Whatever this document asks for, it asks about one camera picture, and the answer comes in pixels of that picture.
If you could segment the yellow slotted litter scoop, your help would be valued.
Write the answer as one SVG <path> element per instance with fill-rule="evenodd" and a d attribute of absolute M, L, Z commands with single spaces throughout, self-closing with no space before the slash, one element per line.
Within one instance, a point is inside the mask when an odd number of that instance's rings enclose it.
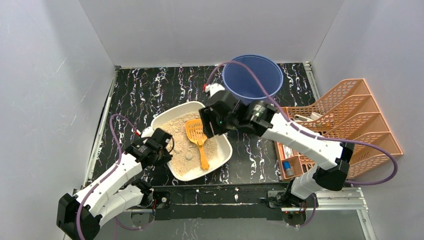
<path fill-rule="evenodd" d="M 194 143 L 199 150 L 200 168 L 204 171 L 208 170 L 210 165 L 204 149 L 204 143 L 208 137 L 203 132 L 203 123 L 200 118 L 188 120 L 185 123 L 186 135 L 189 141 Z"/>

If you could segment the white plastic litter box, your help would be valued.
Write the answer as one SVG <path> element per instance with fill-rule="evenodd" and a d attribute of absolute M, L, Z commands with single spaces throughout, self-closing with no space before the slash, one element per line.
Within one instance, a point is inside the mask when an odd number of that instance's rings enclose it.
<path fill-rule="evenodd" d="M 205 105 L 199 101 L 189 101 L 178 106 L 172 107 L 166 110 L 163 113 L 155 116 L 151 122 L 151 127 L 155 130 L 160 128 L 161 125 L 190 112 L 198 112 L 199 110 L 204 108 Z M 204 151 L 207 156 L 207 160 L 209 163 L 209 169 L 205 170 L 204 173 L 197 175 L 195 179 L 203 177 L 218 168 L 222 165 L 226 164 L 233 154 L 233 148 L 225 135 L 217 135 L 212 138 L 208 138 L 204 143 Z M 171 173 L 173 176 L 179 181 L 192 181 L 195 179 L 184 179 L 181 176 L 178 176 L 176 172 L 170 166 L 170 163 L 167 163 Z"/>

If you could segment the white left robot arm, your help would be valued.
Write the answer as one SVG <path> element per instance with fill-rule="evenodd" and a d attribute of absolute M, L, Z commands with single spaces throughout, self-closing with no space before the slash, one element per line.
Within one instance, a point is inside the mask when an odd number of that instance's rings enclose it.
<path fill-rule="evenodd" d="M 56 225 L 72 240 L 93 240 L 101 227 L 132 207 L 154 208 L 153 187 L 133 177 L 146 167 L 167 164 L 172 135 L 161 128 L 140 137 L 121 152 L 120 159 L 84 189 L 58 201 Z"/>

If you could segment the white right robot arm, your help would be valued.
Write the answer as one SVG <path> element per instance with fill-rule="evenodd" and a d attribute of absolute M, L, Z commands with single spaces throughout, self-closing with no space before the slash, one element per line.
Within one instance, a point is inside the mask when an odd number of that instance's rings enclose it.
<path fill-rule="evenodd" d="M 328 141 L 291 121 L 281 108 L 263 100 L 244 104 L 227 90 L 211 90 L 199 110 L 209 138 L 230 130 L 253 134 L 288 146 L 314 161 L 314 166 L 291 180 L 286 199 L 305 200 L 322 189 L 340 191 L 345 184 L 354 144 Z"/>

